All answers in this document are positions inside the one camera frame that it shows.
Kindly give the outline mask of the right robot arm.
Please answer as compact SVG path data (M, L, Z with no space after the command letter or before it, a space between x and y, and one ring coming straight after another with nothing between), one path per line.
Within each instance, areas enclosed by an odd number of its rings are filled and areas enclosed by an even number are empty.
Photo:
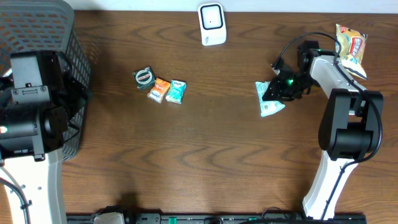
M369 91L346 71L341 47L323 50L316 40L297 47L298 72L278 56L272 64L276 76L263 95L264 101L288 102L320 87L328 98L318 130L322 152L310 190L302 200L307 218L329 221L346 181L358 164L370 160L382 141L383 96Z

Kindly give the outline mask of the large yellow snack bag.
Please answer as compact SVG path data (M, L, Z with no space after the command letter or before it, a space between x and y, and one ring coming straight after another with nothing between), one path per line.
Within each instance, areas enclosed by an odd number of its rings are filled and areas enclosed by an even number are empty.
M340 58L345 69L364 80L368 76L361 65L368 39L367 34L336 24L336 39L341 45Z

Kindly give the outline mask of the light green snack packet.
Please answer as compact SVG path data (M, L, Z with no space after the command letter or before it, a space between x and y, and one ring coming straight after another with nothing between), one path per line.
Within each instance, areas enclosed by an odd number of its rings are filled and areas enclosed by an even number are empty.
M264 101L262 99L269 87L269 84L270 82L255 82L262 117L278 113L285 108L285 105L279 101Z

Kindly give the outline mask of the teal candy packet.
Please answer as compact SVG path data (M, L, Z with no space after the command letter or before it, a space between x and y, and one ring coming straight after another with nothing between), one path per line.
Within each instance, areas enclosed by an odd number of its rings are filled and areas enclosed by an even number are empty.
M170 89L165 97L168 102L181 104L187 84L183 81L172 80Z

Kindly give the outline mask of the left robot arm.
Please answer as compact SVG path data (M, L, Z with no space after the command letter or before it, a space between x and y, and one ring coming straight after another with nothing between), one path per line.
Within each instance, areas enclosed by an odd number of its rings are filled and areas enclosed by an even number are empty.
M62 149L80 134L72 119L91 91L63 52L11 55L1 78L1 184L13 223L66 223Z

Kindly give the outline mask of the orange candy packet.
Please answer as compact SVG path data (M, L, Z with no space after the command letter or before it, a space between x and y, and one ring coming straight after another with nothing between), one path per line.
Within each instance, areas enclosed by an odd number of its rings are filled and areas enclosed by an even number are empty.
M165 81L161 78L156 78L155 85L147 94L147 97L156 101L157 103L161 103L164 95L168 92L170 88L170 82Z

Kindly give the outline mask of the black round-logo snack packet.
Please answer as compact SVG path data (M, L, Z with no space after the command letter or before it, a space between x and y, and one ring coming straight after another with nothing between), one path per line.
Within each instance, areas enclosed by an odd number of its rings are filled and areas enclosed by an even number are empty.
M132 73L137 88L140 91L146 90L148 88L152 88L155 85L155 75L151 69L151 67L145 67L141 70L137 70Z

